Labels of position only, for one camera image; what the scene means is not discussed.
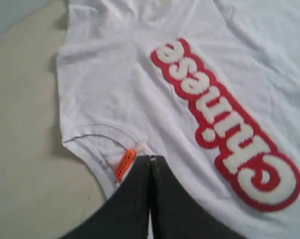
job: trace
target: orange tag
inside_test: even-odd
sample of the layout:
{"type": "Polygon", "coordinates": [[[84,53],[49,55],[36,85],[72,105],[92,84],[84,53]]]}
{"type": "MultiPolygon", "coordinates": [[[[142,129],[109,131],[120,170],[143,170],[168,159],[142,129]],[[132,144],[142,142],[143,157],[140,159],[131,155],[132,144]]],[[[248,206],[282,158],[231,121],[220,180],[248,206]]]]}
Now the orange tag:
{"type": "Polygon", "coordinates": [[[119,183],[122,182],[122,177],[126,173],[126,171],[129,169],[131,164],[134,162],[136,158],[136,151],[134,149],[128,149],[124,156],[122,157],[121,161],[117,165],[114,174],[116,178],[118,179],[119,183]]]}

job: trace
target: red outline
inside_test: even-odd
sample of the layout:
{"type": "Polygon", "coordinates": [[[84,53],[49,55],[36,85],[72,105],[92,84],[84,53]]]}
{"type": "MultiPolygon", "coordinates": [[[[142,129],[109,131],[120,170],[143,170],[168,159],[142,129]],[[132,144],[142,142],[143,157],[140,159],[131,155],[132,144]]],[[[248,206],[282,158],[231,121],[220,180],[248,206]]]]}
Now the red outline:
{"type": "MultiPolygon", "coordinates": [[[[196,138],[198,144],[203,148],[219,147],[220,155],[215,159],[214,164],[215,164],[216,168],[218,169],[218,171],[223,175],[223,177],[227,181],[230,182],[233,190],[240,196],[240,198],[245,203],[247,203],[248,205],[250,205],[253,208],[256,208],[260,211],[265,211],[265,212],[278,211],[278,210],[281,210],[281,209],[289,206],[291,203],[293,203],[297,199],[297,197],[300,193],[300,172],[299,172],[298,168],[294,165],[294,163],[286,155],[278,152],[278,148],[275,145],[275,143],[261,130],[260,126],[241,107],[241,105],[237,102],[237,100],[233,97],[233,95],[227,91],[226,87],[217,80],[215,74],[212,71],[210,71],[204,67],[204,62],[202,61],[202,59],[199,56],[197,56],[191,52],[191,47],[187,43],[187,41],[183,38],[178,39],[178,41],[181,42],[181,44],[184,48],[184,57],[189,57],[189,58],[192,58],[193,60],[195,60],[198,71],[201,71],[201,72],[207,74],[207,76],[209,77],[210,86],[216,86],[220,91],[220,95],[225,97],[228,100],[228,102],[231,104],[233,110],[237,111],[244,118],[245,123],[252,126],[252,128],[254,130],[254,135],[260,136],[268,144],[268,146],[271,150],[270,154],[279,157],[281,160],[284,160],[291,167],[291,169],[294,172],[296,181],[297,181],[295,189],[289,198],[287,198],[286,200],[284,200],[281,203],[276,204],[276,205],[262,204],[256,200],[250,198],[242,190],[242,188],[239,186],[239,184],[237,182],[238,173],[236,173],[235,175],[232,175],[223,164],[223,160],[232,154],[232,152],[227,148],[226,142],[233,134],[235,134],[239,130],[239,127],[236,127],[236,130],[230,130],[229,132],[227,132],[224,138],[221,138],[216,134],[216,138],[214,141],[212,141],[212,142],[205,141],[203,139],[203,137],[201,136],[201,133],[207,127],[213,128],[213,125],[215,123],[217,123],[218,121],[222,120],[226,116],[226,114],[223,114],[223,115],[217,117],[216,122],[214,124],[208,123],[205,120],[205,118],[203,117],[202,113],[196,109],[196,100],[198,98],[200,98],[202,95],[204,95],[206,92],[203,92],[199,95],[192,95],[192,94],[188,94],[188,93],[184,92],[181,87],[182,81],[174,79],[169,74],[169,67],[171,64],[166,64],[166,63],[160,61],[160,59],[157,57],[156,50],[154,50],[151,53],[151,59],[152,59],[153,63],[157,67],[162,69],[163,77],[174,86],[176,94],[179,97],[189,101],[189,110],[194,115],[194,117],[196,118],[197,122],[200,125],[195,133],[195,138],[196,138]]],[[[188,73],[187,77],[194,78],[193,74],[191,74],[191,73],[188,73]]],[[[254,184],[254,186],[262,191],[271,191],[279,185],[280,178],[278,177],[277,171],[262,160],[263,156],[264,156],[264,154],[258,154],[254,158],[251,158],[247,163],[245,163],[244,165],[241,165],[239,167],[239,170],[241,170],[242,168],[245,168],[245,167],[252,168],[256,172],[256,175],[252,179],[252,183],[254,184]],[[270,181],[266,184],[261,184],[262,170],[268,171],[271,176],[270,181]]]]}

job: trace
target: black object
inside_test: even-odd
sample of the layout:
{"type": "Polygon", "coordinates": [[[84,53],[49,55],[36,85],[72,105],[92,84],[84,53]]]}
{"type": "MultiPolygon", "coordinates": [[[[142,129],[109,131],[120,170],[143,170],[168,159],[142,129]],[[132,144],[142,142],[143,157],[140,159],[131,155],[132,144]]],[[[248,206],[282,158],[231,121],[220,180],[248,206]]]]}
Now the black object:
{"type": "Polygon", "coordinates": [[[162,156],[139,156],[113,196],[62,239],[243,239],[186,192],[162,156]]]}

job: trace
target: white t-shirt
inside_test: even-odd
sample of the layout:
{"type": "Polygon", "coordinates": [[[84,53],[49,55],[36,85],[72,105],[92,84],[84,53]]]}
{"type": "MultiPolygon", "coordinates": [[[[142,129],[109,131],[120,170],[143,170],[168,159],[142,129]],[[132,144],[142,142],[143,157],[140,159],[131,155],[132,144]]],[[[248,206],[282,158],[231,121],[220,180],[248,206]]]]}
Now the white t-shirt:
{"type": "Polygon", "coordinates": [[[63,144],[109,197],[147,138],[189,194],[252,239],[300,239],[300,84],[212,0],[70,0],[63,144]]]}

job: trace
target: beige surface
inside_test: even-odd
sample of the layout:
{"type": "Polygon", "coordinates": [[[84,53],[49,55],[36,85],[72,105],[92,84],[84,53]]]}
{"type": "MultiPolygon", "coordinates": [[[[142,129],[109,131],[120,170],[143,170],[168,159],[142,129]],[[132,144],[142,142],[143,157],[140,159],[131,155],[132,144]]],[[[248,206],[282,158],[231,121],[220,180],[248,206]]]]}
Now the beige surface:
{"type": "Polygon", "coordinates": [[[57,0],[0,36],[0,239],[53,239],[104,197],[61,145],[54,54],[64,43],[57,0]]]}

